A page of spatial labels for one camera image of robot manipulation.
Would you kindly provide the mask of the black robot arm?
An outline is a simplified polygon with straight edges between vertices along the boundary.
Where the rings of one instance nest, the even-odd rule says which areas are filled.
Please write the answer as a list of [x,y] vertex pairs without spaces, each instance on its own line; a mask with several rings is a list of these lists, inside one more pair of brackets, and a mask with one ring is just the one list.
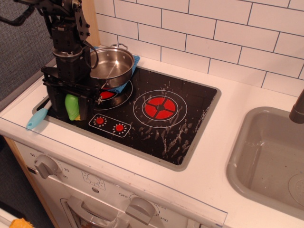
[[80,0],[21,0],[21,4],[36,8],[44,17],[53,41],[55,67],[42,67],[43,84],[57,115],[67,115],[67,95],[78,98],[80,120],[86,120],[98,99],[101,88],[90,77],[98,59],[91,61],[94,47],[86,39],[90,25],[86,22]]

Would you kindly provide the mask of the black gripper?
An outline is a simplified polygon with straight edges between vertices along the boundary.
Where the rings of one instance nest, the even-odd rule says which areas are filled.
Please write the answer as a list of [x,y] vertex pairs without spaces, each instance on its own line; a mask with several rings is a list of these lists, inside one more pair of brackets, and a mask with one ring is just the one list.
[[84,121],[91,114],[95,101],[99,100],[99,89],[90,77],[91,70],[98,66],[99,57],[95,48],[78,48],[72,52],[52,49],[56,67],[42,67],[43,84],[52,108],[60,120],[67,120],[65,107],[66,94],[78,96],[80,120]]

